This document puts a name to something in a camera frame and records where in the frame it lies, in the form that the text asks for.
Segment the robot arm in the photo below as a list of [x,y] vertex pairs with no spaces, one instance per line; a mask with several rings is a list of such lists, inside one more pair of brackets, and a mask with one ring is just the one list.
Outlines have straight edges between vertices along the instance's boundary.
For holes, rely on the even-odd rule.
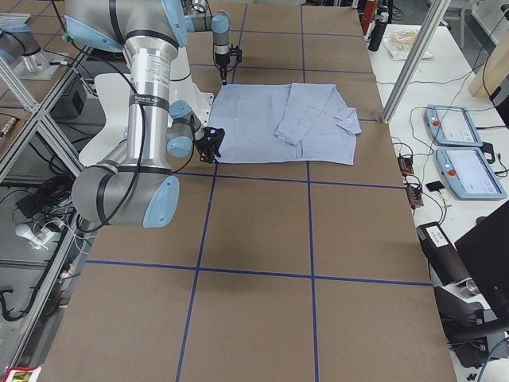
[[188,42],[181,2],[68,1],[65,20],[74,41],[121,52],[130,66],[127,137],[77,177],[75,208],[98,226],[164,227],[180,194],[166,154],[171,63]]
[[243,59],[243,51],[230,42],[231,17],[227,11],[212,12],[209,1],[182,1],[186,29],[190,33],[212,33],[212,58],[222,85]]

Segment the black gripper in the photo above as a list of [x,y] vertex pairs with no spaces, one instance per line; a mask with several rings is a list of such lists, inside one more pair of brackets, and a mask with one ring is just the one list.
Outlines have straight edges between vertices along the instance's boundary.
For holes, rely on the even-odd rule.
[[[231,58],[235,58],[235,63],[229,67]],[[236,68],[243,59],[242,49],[236,45],[215,45],[214,46],[214,62],[220,71],[222,85],[227,85],[227,73]]]
[[220,146],[225,136],[222,128],[203,127],[203,136],[196,141],[196,148],[200,153],[200,160],[206,163],[217,163],[221,157]]

